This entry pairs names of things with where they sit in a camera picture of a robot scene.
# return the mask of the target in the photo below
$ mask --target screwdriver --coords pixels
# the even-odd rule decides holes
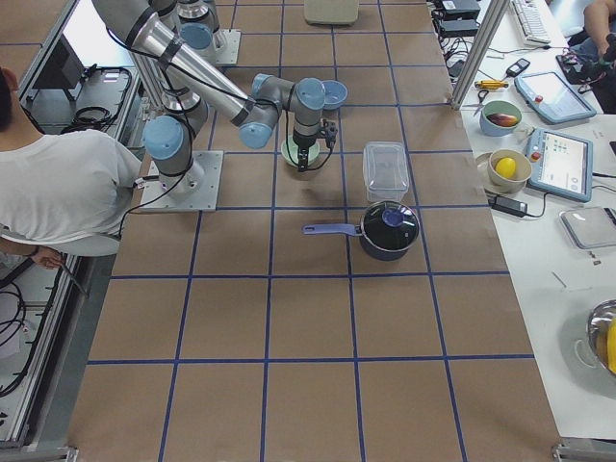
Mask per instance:
[[[503,80],[479,80],[475,82],[475,88],[478,90],[498,90],[507,87],[509,87],[509,84]]]

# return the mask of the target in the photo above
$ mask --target smartphone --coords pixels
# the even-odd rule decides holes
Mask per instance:
[[[507,68],[505,74],[507,77],[517,77],[520,75],[527,67],[530,66],[530,61],[525,60],[524,58],[519,59],[510,67]]]

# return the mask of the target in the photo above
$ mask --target keyboard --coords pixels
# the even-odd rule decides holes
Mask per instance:
[[[510,3],[515,17],[513,22],[518,26],[524,45],[541,46],[550,43],[536,1],[543,0],[511,0]]]

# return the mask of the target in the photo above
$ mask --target purple pot handle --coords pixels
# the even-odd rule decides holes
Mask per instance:
[[[302,228],[304,234],[346,234],[348,236],[361,236],[362,233],[354,224],[307,224]]]

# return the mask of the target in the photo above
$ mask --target pot lid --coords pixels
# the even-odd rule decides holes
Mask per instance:
[[[361,228],[373,245],[388,251],[407,248],[420,233],[415,213],[391,200],[373,204],[364,214]]]

